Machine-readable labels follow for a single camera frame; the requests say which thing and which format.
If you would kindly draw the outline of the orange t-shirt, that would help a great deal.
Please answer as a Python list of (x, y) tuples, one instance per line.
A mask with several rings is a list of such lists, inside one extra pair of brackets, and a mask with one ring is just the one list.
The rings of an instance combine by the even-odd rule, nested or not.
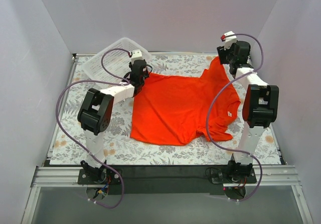
[(156, 145), (184, 146), (195, 138), (229, 141), (228, 126), (241, 103), (218, 57), (200, 77), (152, 73), (134, 98), (130, 137)]

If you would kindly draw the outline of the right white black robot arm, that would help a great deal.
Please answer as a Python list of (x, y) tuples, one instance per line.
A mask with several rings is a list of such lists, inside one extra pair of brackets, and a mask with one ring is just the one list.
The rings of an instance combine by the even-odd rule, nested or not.
[(249, 154), (235, 152), (228, 162), (224, 174), (233, 181), (245, 181), (254, 177), (253, 158), (259, 139), (276, 120), (279, 88), (261, 80), (248, 63), (251, 45), (236, 41), (217, 47), (221, 64), (228, 64), (230, 74), (246, 89), (242, 118), (244, 129), (238, 149)]

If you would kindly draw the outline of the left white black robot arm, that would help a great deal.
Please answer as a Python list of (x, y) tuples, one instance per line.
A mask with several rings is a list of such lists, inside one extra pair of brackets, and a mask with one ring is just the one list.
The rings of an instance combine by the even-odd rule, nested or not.
[(104, 132), (111, 121), (113, 106), (135, 97), (144, 86), (149, 77), (150, 67), (145, 60), (133, 60), (129, 64), (130, 72), (124, 75), (129, 82), (122, 81), (119, 85), (107, 89), (97, 90), (91, 88), (87, 91), (78, 113), (78, 121), (86, 138), (86, 149), (89, 150), (87, 159), (81, 161), (81, 166), (87, 177), (93, 182), (104, 180)]

